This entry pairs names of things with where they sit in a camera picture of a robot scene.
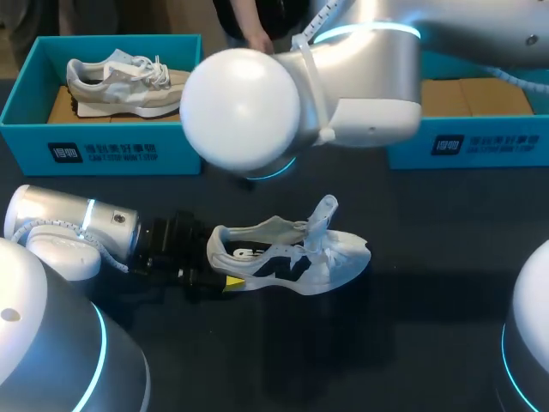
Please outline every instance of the new balance logo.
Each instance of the new balance logo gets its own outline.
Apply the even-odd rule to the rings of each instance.
[[[289,257],[272,257],[260,270],[254,273],[254,276],[267,277],[274,274],[278,279],[297,282],[304,272],[310,268],[311,261],[307,256],[303,256],[292,268],[290,268],[291,262],[292,259]]]

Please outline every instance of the robotic arm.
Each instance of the robotic arm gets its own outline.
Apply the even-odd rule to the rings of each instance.
[[[289,52],[226,50],[193,71],[181,119],[206,161],[261,179],[311,146],[411,138],[421,120],[422,50],[495,76],[549,67],[549,5],[540,0],[316,0],[311,15]]]
[[[209,269],[211,230],[186,212],[142,225],[135,210],[23,185],[4,220],[4,237],[24,245],[82,292],[101,262],[116,270],[177,283],[197,293],[226,291],[232,278]]]

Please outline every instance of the shoe box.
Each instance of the shoe box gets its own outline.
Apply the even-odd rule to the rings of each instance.
[[[423,55],[417,135],[388,147],[392,169],[549,166],[549,94],[524,92],[475,65]],[[549,71],[513,72],[549,83]]]
[[[178,114],[78,118],[66,88],[71,58],[100,62],[115,49],[155,56],[173,70],[192,71],[202,59],[200,35],[40,37],[0,117],[0,132],[27,176],[192,175],[201,160]]]

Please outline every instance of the shoe sole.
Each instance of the shoe sole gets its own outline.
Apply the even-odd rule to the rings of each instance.
[[[252,290],[258,290],[261,288],[266,288],[268,286],[282,286],[284,288],[291,289],[298,294],[302,294],[303,296],[311,296],[313,294],[325,294],[330,290],[334,290],[336,288],[339,288],[340,286],[345,285],[346,283],[349,283],[351,280],[364,272],[369,263],[370,258],[368,258],[367,261],[364,261],[360,266],[357,265],[356,268],[354,268],[355,270],[351,272],[353,273],[353,275],[339,279],[335,282],[317,285],[286,281],[284,279],[278,279],[276,277],[255,277],[248,275],[239,275],[235,273],[231,273],[231,276],[245,280],[245,285],[241,289],[235,289],[234,292],[250,292]]]
[[[179,109],[179,102],[164,107],[136,107],[120,103],[81,103],[76,114],[80,118],[103,118],[114,114],[130,113],[141,118],[158,118]]]

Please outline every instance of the white cable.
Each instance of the white cable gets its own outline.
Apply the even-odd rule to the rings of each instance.
[[[14,235],[11,238],[12,242],[19,243],[19,240],[21,240],[21,237],[27,233],[33,230],[35,227],[38,226],[59,226],[59,227],[65,227],[67,229],[73,230],[78,236],[82,236],[85,240],[87,240],[90,244],[92,244],[93,247],[95,247],[101,254],[101,256],[106,260],[108,264],[110,264],[115,269],[121,270],[124,273],[128,273],[128,266],[121,264],[118,262],[114,257],[111,256],[111,253],[90,233],[86,232],[84,229],[79,227],[78,225],[74,225],[72,223],[68,223],[67,221],[51,221],[49,219],[37,219],[36,221],[31,221],[27,223],[26,225],[23,225],[17,230],[17,232],[14,233]]]
[[[307,26],[303,31],[303,35],[305,36],[307,42],[311,41],[315,34],[317,34],[320,27],[323,26],[324,22],[328,20],[328,18],[335,12],[341,3],[343,3],[343,0],[328,0],[326,2],[326,5],[320,9],[315,18],[312,19],[311,23],[309,23],[309,26]]]
[[[515,86],[518,86],[519,88],[522,88],[524,90],[549,94],[549,84],[529,82],[527,80],[519,79],[518,77],[514,77],[506,71],[503,71],[496,67],[485,67],[485,69],[492,76],[497,77],[504,82],[514,84]]]
[[[324,144],[335,140],[335,132],[329,127],[329,115],[328,108],[326,107],[326,98],[324,97],[323,85],[318,74],[317,66],[315,65],[315,59],[312,56],[309,43],[306,41],[303,34],[298,34],[292,37],[292,43],[294,48],[299,48],[303,59],[305,61],[305,68],[307,71],[307,78],[311,86],[312,99],[315,104],[315,110],[318,116],[318,123],[320,124],[320,132],[316,145]]]

